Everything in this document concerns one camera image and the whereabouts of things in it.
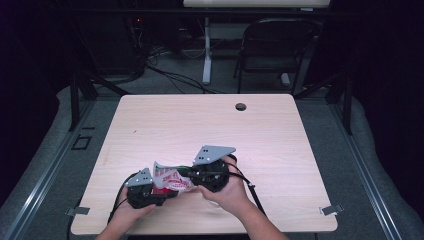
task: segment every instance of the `table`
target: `table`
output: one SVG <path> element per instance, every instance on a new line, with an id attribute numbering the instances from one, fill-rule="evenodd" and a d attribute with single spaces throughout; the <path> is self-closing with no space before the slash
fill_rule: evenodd
<path id="1" fill-rule="evenodd" d="M 238 103 L 246 109 L 237 110 Z M 90 211 L 76 215 L 72 232 L 100 233 L 130 174 L 152 169 L 154 161 L 191 166 L 202 145 L 237 149 L 239 168 L 256 185 L 268 217 L 281 231 L 337 228 L 333 215 L 320 213 L 330 201 L 291 95 L 127 95 L 118 105 L 80 204 Z M 193 190 L 166 200 L 129 233 L 230 234 L 245 229 Z"/>
<path id="2" fill-rule="evenodd" d="M 330 0 L 184 0 L 184 7 L 191 8 L 303 8 L 313 11 L 313 8 L 327 8 Z M 205 19 L 205 64 L 203 67 L 202 82 L 205 85 L 211 82 L 211 46 L 210 46 L 209 18 Z"/>

